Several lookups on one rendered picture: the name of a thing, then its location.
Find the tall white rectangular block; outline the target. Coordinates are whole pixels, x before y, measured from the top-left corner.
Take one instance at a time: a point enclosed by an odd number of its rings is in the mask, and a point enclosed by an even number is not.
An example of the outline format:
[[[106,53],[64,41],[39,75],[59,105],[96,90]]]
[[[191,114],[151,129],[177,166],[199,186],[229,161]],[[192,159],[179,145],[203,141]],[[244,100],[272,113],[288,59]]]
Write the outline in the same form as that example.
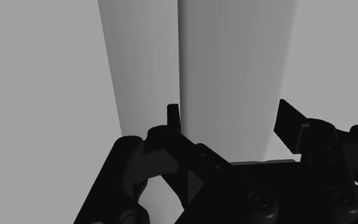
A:
[[[264,160],[299,0],[97,0],[121,133],[180,107],[183,134],[230,162]]]

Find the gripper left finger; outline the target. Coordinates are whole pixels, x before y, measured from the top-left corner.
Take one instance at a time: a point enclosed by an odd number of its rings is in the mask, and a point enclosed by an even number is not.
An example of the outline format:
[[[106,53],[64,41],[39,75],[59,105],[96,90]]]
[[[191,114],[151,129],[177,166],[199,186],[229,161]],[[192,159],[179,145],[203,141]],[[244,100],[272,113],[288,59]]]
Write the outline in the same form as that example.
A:
[[[184,212],[174,224],[232,224],[231,164],[181,134],[179,106],[167,106],[167,124],[147,138],[116,140],[74,224],[152,224],[139,204],[148,180],[161,176]]]

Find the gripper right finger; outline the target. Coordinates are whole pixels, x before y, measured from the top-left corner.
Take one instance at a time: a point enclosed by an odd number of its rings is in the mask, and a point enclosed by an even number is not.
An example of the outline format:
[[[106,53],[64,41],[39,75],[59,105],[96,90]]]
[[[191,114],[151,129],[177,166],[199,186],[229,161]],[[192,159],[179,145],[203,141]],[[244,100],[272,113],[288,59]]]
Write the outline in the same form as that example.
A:
[[[343,131],[281,99],[273,131],[301,156],[313,203],[308,210],[320,224],[358,224],[358,124]]]

